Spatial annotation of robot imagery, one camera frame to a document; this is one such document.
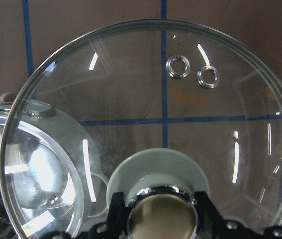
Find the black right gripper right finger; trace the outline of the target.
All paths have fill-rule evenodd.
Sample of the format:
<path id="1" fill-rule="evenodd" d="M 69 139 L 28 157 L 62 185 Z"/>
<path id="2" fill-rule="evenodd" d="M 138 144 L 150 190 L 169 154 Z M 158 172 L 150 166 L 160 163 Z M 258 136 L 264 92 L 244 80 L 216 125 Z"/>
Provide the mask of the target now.
<path id="1" fill-rule="evenodd" d="M 234 219 L 224 219 L 204 191 L 194 193 L 198 214 L 198 235 L 202 239 L 282 239 L 282 226 L 264 229 L 262 234 Z"/>

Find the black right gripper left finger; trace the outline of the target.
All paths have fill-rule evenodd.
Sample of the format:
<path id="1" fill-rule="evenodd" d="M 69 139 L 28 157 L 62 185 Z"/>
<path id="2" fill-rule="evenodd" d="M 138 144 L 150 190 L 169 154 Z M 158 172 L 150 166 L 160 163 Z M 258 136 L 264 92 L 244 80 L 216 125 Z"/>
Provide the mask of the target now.
<path id="1" fill-rule="evenodd" d="M 125 205 L 124 193 L 112 194 L 105 222 L 95 224 L 87 232 L 81 233 L 82 239 L 119 239 L 128 235 L 128 214 L 130 208 Z"/>

